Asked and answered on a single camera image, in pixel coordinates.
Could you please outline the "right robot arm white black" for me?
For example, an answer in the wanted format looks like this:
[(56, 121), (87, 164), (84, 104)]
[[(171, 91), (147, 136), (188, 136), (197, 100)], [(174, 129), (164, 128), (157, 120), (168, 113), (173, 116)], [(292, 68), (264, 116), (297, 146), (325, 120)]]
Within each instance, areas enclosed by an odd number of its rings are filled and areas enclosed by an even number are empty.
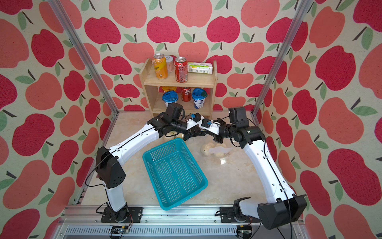
[(268, 230), (296, 222), (307, 202), (303, 195), (297, 196), (286, 183), (271, 156), (264, 134), (258, 126), (250, 125), (243, 107), (230, 108), (229, 120), (226, 123), (223, 119), (202, 118), (197, 125), (212, 135), (216, 142), (227, 138), (239, 144), (251, 159), (267, 199), (265, 203), (250, 197), (235, 200), (235, 218), (238, 221), (245, 221), (249, 217), (258, 219)]

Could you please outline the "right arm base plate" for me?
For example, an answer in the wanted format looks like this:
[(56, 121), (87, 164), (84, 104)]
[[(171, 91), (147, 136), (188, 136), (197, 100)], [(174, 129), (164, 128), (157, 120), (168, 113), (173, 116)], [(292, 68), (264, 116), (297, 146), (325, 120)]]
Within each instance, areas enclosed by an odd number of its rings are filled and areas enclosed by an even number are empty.
[(242, 223), (242, 224), (250, 224), (250, 223), (259, 223), (260, 220), (257, 218), (244, 216), (240, 213), (237, 213), (233, 206), (223, 206), (220, 207), (218, 211), (215, 213), (216, 217), (220, 217), (222, 223)]

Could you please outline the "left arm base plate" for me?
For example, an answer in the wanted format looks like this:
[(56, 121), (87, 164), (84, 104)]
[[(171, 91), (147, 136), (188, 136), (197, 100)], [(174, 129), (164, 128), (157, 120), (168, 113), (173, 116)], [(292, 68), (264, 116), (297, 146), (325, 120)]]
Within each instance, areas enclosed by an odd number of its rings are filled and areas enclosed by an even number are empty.
[(115, 212), (110, 206), (107, 206), (102, 213), (102, 223), (140, 223), (143, 214), (143, 207), (124, 206), (118, 212)]

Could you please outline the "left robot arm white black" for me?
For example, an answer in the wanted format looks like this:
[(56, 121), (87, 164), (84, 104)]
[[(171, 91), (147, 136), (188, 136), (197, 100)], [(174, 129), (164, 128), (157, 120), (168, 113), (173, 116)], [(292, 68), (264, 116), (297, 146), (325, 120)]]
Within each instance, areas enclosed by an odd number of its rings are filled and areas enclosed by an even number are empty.
[(181, 119), (183, 106), (171, 103), (165, 112), (150, 119), (137, 133), (110, 148), (101, 147), (96, 154), (95, 171), (102, 181), (107, 196), (107, 209), (118, 221), (129, 214), (122, 183), (126, 178), (123, 166), (146, 145), (167, 136), (171, 131), (182, 134), (143, 154), (143, 161), (153, 185), (160, 207), (170, 210), (208, 186), (208, 180), (197, 164), (185, 140), (204, 136), (201, 126), (211, 126), (208, 119), (199, 113), (187, 121)]

